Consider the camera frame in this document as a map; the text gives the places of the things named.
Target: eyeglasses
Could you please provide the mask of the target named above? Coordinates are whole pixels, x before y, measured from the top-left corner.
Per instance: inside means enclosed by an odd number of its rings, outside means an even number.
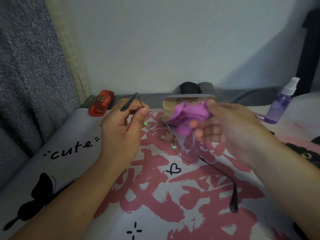
[[[138,98],[141,106],[144,108],[144,106],[139,98],[138,93],[135,93],[133,95],[133,97],[120,110],[126,111],[129,108],[132,101],[136,97]],[[200,153],[198,152],[198,150],[190,142],[186,141],[182,137],[178,137],[178,136],[174,135],[171,132],[170,127],[167,125],[167,123],[162,121],[161,117],[159,117],[158,115],[156,115],[153,112],[149,112],[149,114],[155,120],[155,122],[145,122],[144,124],[145,124],[146,128],[153,135],[160,137],[160,138],[163,138],[166,141],[169,141],[171,144],[171,148],[174,150],[174,152],[179,157],[181,157],[183,160],[185,160],[189,163],[192,163],[192,164],[197,163],[198,160],[200,159],[201,161],[205,162],[206,164],[213,167],[215,170],[219,171],[220,173],[222,173],[223,175],[225,175],[226,177],[231,179],[231,181],[233,183],[233,193],[231,196],[229,208],[232,213],[237,213],[238,212],[238,191],[237,191],[237,184],[236,184],[235,180],[232,177],[230,177],[229,175],[227,175],[226,173],[222,172],[220,169],[216,168],[215,166],[213,166],[212,164],[207,162],[204,158],[202,158],[200,156]]]

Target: purple spray bottle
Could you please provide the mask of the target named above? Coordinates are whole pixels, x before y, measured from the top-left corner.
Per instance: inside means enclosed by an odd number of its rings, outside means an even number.
[[[293,77],[291,81],[277,94],[276,99],[271,104],[264,121],[268,124],[277,124],[283,113],[292,101],[293,94],[297,89],[297,83],[300,79]]]

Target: textured fabric curtain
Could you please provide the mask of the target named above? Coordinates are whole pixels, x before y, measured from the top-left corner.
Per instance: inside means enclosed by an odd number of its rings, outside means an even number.
[[[44,0],[0,0],[0,189],[79,106]]]
[[[60,41],[62,52],[66,58],[66,64],[71,73],[75,90],[82,104],[91,94],[87,73],[80,59],[76,43],[59,0],[45,0],[45,2],[54,30]]]

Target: microfiber cloth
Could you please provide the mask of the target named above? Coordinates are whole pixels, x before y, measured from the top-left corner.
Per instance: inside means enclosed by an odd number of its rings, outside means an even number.
[[[205,121],[210,116],[211,113],[208,111],[207,101],[202,101],[197,105],[183,102],[174,108],[172,116],[166,123],[176,126],[174,131],[178,135],[188,136],[192,132],[192,128],[189,126],[190,121]]]

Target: forearm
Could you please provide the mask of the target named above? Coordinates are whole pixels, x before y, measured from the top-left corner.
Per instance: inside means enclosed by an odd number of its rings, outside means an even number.
[[[279,205],[310,240],[320,236],[320,170],[285,145],[255,160],[254,173]]]
[[[81,239],[119,174],[97,160],[12,239]]]

